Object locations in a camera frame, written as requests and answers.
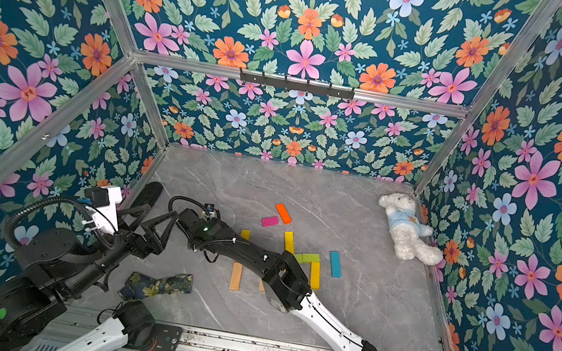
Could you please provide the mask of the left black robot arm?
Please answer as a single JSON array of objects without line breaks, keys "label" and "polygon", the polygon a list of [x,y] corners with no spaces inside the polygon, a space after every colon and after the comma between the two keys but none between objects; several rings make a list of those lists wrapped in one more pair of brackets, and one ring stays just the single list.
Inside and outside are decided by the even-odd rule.
[{"label": "left black robot arm", "polygon": [[[19,351],[92,286],[107,290],[109,275],[128,257],[160,254],[169,234],[157,234],[158,221],[144,217],[161,193],[162,184],[152,182],[122,210],[116,193],[95,187],[84,198],[49,197],[15,213],[4,234],[22,271],[0,285],[0,351]],[[82,215],[96,241],[83,245],[74,232],[58,228],[22,244],[15,233],[20,221],[58,204]]]}]

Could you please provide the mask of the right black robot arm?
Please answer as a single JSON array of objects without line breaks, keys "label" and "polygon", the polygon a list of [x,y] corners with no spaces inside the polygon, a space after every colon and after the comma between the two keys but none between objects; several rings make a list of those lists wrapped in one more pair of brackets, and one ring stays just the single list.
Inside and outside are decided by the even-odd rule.
[{"label": "right black robot arm", "polygon": [[319,300],[291,252],[275,253],[244,238],[217,216],[184,209],[176,225],[194,252],[230,258],[262,279],[274,308],[297,317],[324,339],[332,351],[378,351],[343,324]]}]

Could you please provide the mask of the small lime green block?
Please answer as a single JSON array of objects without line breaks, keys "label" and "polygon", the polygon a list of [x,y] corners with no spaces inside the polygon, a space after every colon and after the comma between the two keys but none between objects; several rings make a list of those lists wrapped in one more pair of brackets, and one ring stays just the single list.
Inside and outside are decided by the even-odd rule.
[{"label": "small lime green block", "polygon": [[320,263],[321,259],[320,259],[320,255],[318,254],[312,254],[312,253],[305,253],[302,254],[300,257],[300,263]]}]

